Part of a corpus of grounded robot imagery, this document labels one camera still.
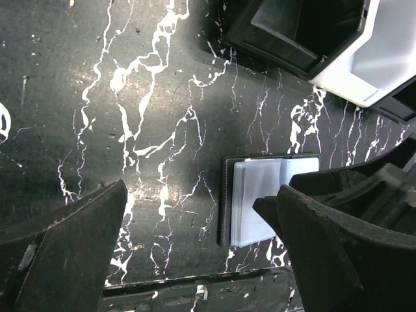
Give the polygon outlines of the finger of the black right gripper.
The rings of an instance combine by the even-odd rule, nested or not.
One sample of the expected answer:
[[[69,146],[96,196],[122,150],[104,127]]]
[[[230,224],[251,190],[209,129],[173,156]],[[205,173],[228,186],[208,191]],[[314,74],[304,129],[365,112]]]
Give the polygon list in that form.
[[[285,241],[284,234],[284,204],[282,196],[267,196],[258,198],[253,204],[256,213],[274,230],[276,235]]]
[[[415,148],[393,148],[373,160],[357,165],[296,174],[289,186],[322,203],[340,202],[387,187],[398,189],[406,176],[406,165],[413,160]]]

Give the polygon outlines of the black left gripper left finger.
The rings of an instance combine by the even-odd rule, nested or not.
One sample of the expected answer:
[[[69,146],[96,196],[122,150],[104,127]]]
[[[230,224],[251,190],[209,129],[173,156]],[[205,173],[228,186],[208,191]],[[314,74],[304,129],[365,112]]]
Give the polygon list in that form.
[[[97,311],[127,203],[123,180],[1,229],[2,311]]]

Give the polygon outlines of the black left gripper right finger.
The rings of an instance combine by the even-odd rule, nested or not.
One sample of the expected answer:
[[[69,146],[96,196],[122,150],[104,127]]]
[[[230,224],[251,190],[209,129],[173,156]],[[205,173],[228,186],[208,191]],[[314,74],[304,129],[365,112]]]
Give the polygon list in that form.
[[[277,197],[306,311],[414,311],[415,237],[375,226],[291,187]]]

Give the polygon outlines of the black leather card holder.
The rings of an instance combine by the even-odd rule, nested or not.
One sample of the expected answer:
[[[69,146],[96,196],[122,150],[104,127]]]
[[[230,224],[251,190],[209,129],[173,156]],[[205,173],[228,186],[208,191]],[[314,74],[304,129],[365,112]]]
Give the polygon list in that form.
[[[232,155],[222,159],[218,244],[242,248],[276,236],[254,210],[259,198],[276,196],[296,174],[319,171],[316,153]]]

